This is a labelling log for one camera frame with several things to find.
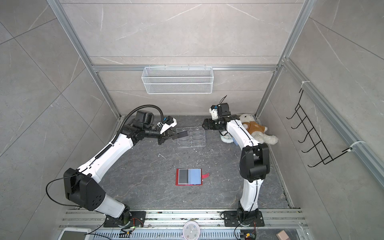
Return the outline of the pink eraser block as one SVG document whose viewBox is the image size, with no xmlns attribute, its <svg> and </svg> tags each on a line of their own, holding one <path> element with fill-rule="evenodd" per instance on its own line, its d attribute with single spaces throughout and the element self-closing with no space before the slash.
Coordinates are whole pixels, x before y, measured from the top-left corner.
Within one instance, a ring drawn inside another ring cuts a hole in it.
<svg viewBox="0 0 384 240">
<path fill-rule="evenodd" d="M 278 240 L 291 240 L 291 238 L 288 236 L 288 234 L 282 230 L 276 234 Z"/>
</svg>

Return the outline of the white tablet device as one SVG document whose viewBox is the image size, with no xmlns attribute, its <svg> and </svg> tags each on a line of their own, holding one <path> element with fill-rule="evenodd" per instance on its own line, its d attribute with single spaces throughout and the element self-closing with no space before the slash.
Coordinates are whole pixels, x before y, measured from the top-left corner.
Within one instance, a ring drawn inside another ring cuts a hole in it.
<svg viewBox="0 0 384 240">
<path fill-rule="evenodd" d="M 91 238 L 90 232 L 91 229 L 88 228 L 67 227 L 61 231 L 58 240 L 89 240 Z"/>
</svg>

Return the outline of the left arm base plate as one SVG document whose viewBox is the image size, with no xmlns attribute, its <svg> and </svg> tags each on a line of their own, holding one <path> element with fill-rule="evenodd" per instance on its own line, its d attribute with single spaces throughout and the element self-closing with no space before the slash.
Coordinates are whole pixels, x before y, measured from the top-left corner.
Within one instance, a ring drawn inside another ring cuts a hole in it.
<svg viewBox="0 0 384 240">
<path fill-rule="evenodd" d="M 123 213 L 119 218 L 107 215 L 104 228 L 129 228 L 143 226 L 146 219 L 146 211 L 133 211 Z"/>
</svg>

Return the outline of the grey credit card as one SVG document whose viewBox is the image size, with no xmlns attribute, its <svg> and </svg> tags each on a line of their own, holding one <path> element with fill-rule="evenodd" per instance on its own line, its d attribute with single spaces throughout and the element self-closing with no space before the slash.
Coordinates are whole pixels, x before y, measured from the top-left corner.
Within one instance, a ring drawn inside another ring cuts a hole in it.
<svg viewBox="0 0 384 240">
<path fill-rule="evenodd" d="M 178 169 L 177 171 L 177 185 L 188 185 L 189 184 L 189 170 Z"/>
</svg>

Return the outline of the clear acrylic organizer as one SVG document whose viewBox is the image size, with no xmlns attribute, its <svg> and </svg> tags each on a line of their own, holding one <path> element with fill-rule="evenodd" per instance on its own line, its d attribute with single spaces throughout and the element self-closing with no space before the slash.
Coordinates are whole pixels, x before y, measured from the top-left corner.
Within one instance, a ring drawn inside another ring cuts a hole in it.
<svg viewBox="0 0 384 240">
<path fill-rule="evenodd" d="M 188 135 L 177 139 L 178 149 L 206 146 L 206 131 L 202 127 L 177 128 L 177 132 L 187 131 Z"/>
</svg>

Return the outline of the white teddy bear brown shirt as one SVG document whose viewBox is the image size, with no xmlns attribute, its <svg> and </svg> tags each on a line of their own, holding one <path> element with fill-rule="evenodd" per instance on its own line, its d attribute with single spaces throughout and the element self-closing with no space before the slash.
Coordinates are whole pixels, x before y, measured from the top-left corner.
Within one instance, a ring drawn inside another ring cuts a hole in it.
<svg viewBox="0 0 384 240">
<path fill-rule="evenodd" d="M 253 115 L 242 114 L 240 121 L 243 127 L 250 133 L 250 135 L 261 144 L 275 145 L 278 143 L 276 136 L 269 136 L 266 134 L 267 127 L 259 125 Z"/>
</svg>

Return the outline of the white round clock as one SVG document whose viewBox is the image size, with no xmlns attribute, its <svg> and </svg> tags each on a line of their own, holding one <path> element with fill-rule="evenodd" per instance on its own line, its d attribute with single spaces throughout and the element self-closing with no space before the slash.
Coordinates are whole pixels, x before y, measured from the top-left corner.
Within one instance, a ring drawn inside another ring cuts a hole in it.
<svg viewBox="0 0 384 240">
<path fill-rule="evenodd" d="M 195 221 L 188 221 L 183 227 L 183 238 L 185 240 L 198 240 L 201 234 L 200 226 Z"/>
</svg>

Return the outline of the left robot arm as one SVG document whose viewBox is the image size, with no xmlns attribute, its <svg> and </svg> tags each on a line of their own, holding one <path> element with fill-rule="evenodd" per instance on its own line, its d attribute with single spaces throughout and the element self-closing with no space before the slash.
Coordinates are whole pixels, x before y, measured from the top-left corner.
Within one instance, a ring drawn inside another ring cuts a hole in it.
<svg viewBox="0 0 384 240">
<path fill-rule="evenodd" d="M 100 181 L 115 162 L 135 144 L 145 138 L 157 139 L 161 145 L 168 139 L 188 136 L 187 131 L 176 132 L 177 120 L 171 116 L 161 116 L 154 124 L 151 112 L 139 110 L 134 119 L 124 122 L 114 138 L 93 158 L 77 169 L 65 171 L 65 197 L 71 207 L 82 207 L 88 211 L 105 214 L 123 224 L 130 217 L 130 208 L 108 196 L 100 186 Z"/>
</svg>

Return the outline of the blue credit card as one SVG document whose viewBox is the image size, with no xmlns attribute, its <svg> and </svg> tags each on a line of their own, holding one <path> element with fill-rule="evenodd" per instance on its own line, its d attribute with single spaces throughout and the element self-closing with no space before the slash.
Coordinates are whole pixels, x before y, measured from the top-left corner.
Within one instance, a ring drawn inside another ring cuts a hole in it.
<svg viewBox="0 0 384 240">
<path fill-rule="evenodd" d="M 189 169 L 189 185 L 202 185 L 202 169 Z"/>
</svg>

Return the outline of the red card holder wallet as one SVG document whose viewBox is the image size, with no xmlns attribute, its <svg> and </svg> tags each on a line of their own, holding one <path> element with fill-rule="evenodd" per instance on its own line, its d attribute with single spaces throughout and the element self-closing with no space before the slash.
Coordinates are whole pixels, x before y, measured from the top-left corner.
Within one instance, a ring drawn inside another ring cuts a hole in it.
<svg viewBox="0 0 384 240">
<path fill-rule="evenodd" d="M 202 169 L 177 169 L 176 186 L 201 186 L 203 180 L 210 176 L 209 173 L 203 174 Z"/>
</svg>

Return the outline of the black wall hook rack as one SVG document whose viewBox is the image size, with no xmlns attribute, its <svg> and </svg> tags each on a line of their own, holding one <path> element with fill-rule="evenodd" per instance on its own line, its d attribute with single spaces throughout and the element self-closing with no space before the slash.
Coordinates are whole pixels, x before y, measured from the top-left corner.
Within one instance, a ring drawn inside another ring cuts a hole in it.
<svg viewBox="0 0 384 240">
<path fill-rule="evenodd" d="M 299 129 L 301 127 L 304 128 L 306 134 L 302 140 L 298 140 L 300 144 L 303 144 L 305 142 L 311 143 L 311 147 L 305 151 L 301 150 L 303 154 L 310 153 L 312 150 L 315 150 L 318 157 L 320 158 L 320 161 L 315 164 L 308 165 L 309 168 L 315 168 L 318 165 L 327 165 L 336 159 L 340 158 L 341 156 L 352 152 L 353 147 L 348 147 L 341 151 L 339 155 L 336 157 L 333 157 L 331 152 L 328 150 L 325 142 L 323 141 L 322 137 L 320 136 L 320 132 L 317 130 L 315 125 L 310 120 L 309 116 L 305 112 L 304 108 L 301 105 L 301 100 L 303 98 L 304 90 L 299 90 L 299 100 L 294 107 L 294 112 L 290 117 L 286 117 L 287 120 L 292 120 L 294 118 L 298 118 L 300 122 L 295 126 L 291 127 L 292 130 Z"/>
</svg>

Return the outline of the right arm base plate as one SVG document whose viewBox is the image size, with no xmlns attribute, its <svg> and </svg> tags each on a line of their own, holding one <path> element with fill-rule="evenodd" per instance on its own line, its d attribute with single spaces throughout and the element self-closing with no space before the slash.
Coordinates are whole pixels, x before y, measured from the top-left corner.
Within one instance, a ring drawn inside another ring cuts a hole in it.
<svg viewBox="0 0 384 240">
<path fill-rule="evenodd" d="M 236 211 L 224 211 L 221 213 L 221 218 L 224 220 L 226 227 L 264 227 L 265 222 L 263 214 L 259 210 L 242 212 L 240 209 Z"/>
</svg>

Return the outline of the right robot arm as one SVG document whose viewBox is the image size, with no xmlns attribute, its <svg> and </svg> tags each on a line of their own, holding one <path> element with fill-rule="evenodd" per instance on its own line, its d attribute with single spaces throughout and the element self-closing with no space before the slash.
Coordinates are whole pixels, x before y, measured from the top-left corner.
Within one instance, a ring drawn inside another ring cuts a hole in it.
<svg viewBox="0 0 384 240">
<path fill-rule="evenodd" d="M 244 179 L 243 193 L 236 217 L 232 218 L 228 211 L 223 212 L 225 225 L 248 226 L 256 222 L 257 226 L 263 226 L 258 199 L 264 179 L 270 173 L 269 147 L 264 140 L 255 139 L 252 135 L 258 129 L 252 115 L 232 115 L 227 103 L 212 105 L 209 112 L 212 117 L 204 120 L 203 129 L 231 137 L 242 150 L 239 172 Z"/>
</svg>

